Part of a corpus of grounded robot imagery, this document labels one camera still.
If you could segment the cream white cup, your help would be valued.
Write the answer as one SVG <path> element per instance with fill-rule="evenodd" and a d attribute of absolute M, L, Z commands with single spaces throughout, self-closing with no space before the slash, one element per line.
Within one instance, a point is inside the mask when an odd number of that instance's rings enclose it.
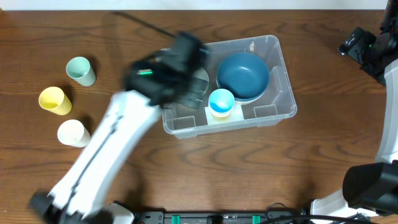
<path fill-rule="evenodd" d="M 62 144 L 73 147 L 85 147 L 91 139 L 88 130 L 76 119 L 62 123 L 58 128 L 57 137 Z"/>

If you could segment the dark blue bowl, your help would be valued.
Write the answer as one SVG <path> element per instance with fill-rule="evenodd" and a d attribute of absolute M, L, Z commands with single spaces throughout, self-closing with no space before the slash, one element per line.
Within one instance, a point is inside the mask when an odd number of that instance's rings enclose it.
<path fill-rule="evenodd" d="M 232 90 L 234 98 L 239 102 L 249 102 L 260 98 L 265 93 L 265 88 L 235 88 Z"/>
<path fill-rule="evenodd" d="M 257 55 L 246 52 L 232 54 L 220 64 L 216 73 L 219 88 L 232 92 L 235 88 L 265 88 L 270 82 L 267 64 Z"/>

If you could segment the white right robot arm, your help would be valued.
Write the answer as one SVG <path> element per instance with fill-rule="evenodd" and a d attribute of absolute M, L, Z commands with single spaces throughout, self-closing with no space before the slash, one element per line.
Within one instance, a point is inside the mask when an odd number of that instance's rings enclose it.
<path fill-rule="evenodd" d="M 388 1 L 380 32 L 357 27 L 338 47 L 384 87 L 383 127 L 377 150 L 354 162 L 340 189 L 310 203 L 310 223 L 354 223 L 397 214 L 397 1 Z"/>

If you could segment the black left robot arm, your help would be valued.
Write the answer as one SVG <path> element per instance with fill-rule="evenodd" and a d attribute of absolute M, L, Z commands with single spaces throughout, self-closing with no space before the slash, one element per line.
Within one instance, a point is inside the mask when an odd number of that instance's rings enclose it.
<path fill-rule="evenodd" d="M 200 104 L 204 86 L 194 74 L 208 49 L 194 35 L 179 32 L 172 45 L 132 63 L 124 88 L 115 93 L 88 145 L 48 193 L 36 192 L 30 207 L 45 223 L 133 223 L 132 211 L 104 201 L 120 168 L 141 137 L 171 103 Z"/>

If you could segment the light grey bowl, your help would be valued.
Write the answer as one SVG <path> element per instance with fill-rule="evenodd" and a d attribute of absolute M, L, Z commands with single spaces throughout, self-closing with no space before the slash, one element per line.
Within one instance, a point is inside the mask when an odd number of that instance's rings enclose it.
<path fill-rule="evenodd" d="M 209 87 L 209 76 L 207 71 L 204 68 L 201 68 L 197 70 L 193 76 L 199 80 L 201 80 L 201 91 L 202 95 L 204 95 L 207 92 L 207 89 Z"/>

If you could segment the clear plastic storage container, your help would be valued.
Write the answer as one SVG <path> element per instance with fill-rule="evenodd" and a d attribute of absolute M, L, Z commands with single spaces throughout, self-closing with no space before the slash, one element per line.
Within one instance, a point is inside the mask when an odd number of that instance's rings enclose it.
<path fill-rule="evenodd" d="M 203 102 L 197 109 L 172 104 L 162 112 L 164 130 L 176 138 L 217 133 L 234 129 L 272 126 L 283 119 L 295 116 L 297 104 L 290 84 L 288 72 L 278 38 L 263 35 L 245 39 L 212 42 L 206 45 L 210 59 L 205 67 L 209 76 L 209 87 Z M 234 110 L 225 122 L 215 122 L 208 109 L 208 97 L 218 88 L 216 72 L 227 56 L 246 52 L 257 55 L 268 66 L 270 82 L 265 93 L 250 103 L 235 103 Z"/>

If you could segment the pink cup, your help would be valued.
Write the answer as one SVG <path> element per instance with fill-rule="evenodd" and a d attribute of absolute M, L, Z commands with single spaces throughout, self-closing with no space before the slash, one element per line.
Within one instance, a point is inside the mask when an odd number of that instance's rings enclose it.
<path fill-rule="evenodd" d="M 212 108 L 209 108 L 209 111 L 213 116 L 215 116 L 217 118 L 225 118 L 225 117 L 228 117 L 233 112 L 233 109 L 225 111 L 225 112 L 217 112 L 217 111 L 213 110 Z"/>

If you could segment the green cup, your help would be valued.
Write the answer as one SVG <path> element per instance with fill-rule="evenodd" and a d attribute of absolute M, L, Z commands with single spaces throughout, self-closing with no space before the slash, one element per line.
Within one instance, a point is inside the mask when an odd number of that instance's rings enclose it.
<path fill-rule="evenodd" d="M 96 81 L 96 75 L 87 58 L 75 57 L 66 66 L 67 75 L 82 86 L 92 86 Z"/>

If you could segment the light blue cup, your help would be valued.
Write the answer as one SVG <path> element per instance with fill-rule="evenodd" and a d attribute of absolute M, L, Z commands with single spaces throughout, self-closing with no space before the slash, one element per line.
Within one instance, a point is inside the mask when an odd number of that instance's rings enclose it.
<path fill-rule="evenodd" d="M 233 94 L 227 89 L 213 91 L 208 99 L 210 108 L 217 112 L 225 112 L 234 108 L 235 100 Z"/>

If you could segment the yellow cup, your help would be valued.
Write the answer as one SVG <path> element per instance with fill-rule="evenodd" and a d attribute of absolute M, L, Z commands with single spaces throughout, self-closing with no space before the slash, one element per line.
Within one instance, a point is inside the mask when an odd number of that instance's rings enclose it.
<path fill-rule="evenodd" d="M 72 110 L 72 103 L 63 92 L 56 86 L 44 89 L 39 95 L 39 105 L 41 108 L 57 115 L 66 115 Z"/>
<path fill-rule="evenodd" d="M 215 116 L 211 115 L 215 122 L 225 122 L 229 119 L 229 116 Z"/>

